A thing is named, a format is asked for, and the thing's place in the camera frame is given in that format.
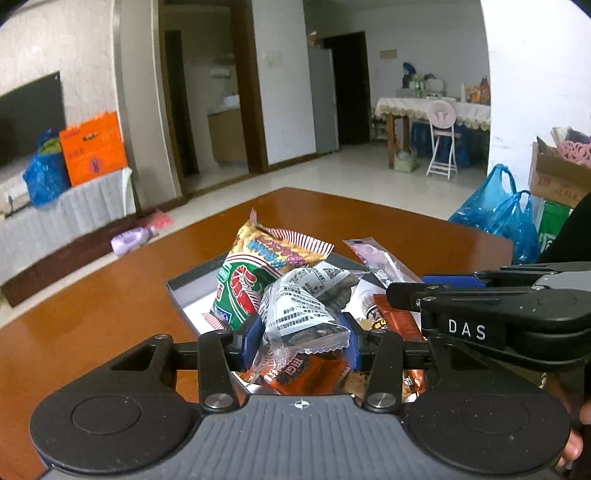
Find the refrigerator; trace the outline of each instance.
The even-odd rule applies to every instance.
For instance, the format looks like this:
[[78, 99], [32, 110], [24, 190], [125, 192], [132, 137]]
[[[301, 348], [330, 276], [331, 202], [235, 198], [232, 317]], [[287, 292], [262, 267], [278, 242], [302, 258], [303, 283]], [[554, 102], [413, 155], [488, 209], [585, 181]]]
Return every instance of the refrigerator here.
[[335, 73], [332, 51], [310, 47], [310, 84], [318, 155], [339, 149]]

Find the doorway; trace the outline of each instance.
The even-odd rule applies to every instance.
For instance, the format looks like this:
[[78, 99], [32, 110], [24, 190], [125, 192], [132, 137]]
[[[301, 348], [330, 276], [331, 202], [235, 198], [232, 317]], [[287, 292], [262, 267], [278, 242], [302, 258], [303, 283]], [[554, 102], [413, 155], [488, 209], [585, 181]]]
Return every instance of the doorway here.
[[365, 32], [329, 37], [335, 71], [339, 142], [363, 144], [371, 138], [371, 97]]
[[199, 0], [165, 2], [161, 9], [167, 116], [185, 195], [265, 170], [264, 133], [257, 135], [264, 131], [258, 70], [248, 61], [248, 47], [254, 48], [248, 7]]
[[180, 30], [164, 32], [164, 48], [166, 51], [166, 69], [168, 73], [168, 88], [170, 91], [170, 110], [178, 158], [180, 160], [183, 178], [199, 174], [199, 164], [195, 153], [191, 116], [187, 101], [187, 84], [183, 64], [183, 42]]

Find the purple bottle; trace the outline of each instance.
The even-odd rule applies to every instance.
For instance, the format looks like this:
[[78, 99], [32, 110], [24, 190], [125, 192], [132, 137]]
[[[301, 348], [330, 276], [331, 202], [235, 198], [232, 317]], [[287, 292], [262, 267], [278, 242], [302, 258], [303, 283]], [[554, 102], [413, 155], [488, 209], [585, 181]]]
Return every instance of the purple bottle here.
[[156, 227], [151, 226], [149, 229], [138, 227], [114, 237], [111, 240], [111, 246], [115, 255], [120, 258], [146, 244], [155, 235]]

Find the television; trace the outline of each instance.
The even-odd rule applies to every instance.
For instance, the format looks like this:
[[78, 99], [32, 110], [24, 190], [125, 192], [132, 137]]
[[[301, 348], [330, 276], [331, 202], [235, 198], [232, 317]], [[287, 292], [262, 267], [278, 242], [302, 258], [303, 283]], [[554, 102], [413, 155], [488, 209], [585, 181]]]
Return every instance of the television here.
[[0, 168], [34, 154], [44, 131], [65, 127], [60, 72], [0, 96]]

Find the white folding chair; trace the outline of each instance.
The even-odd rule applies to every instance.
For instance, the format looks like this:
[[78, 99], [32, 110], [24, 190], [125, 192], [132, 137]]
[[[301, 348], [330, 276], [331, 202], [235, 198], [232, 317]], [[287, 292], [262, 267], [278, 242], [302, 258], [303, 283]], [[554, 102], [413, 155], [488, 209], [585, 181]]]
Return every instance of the white folding chair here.
[[[433, 158], [427, 169], [427, 177], [431, 173], [436, 173], [438, 175], [446, 175], [447, 179], [450, 180], [452, 171], [457, 174], [456, 132], [454, 130], [456, 111], [449, 103], [443, 100], [435, 100], [427, 109], [427, 118], [431, 124], [431, 145], [433, 146]], [[450, 137], [452, 139], [452, 147], [447, 163], [436, 161], [441, 137]]]

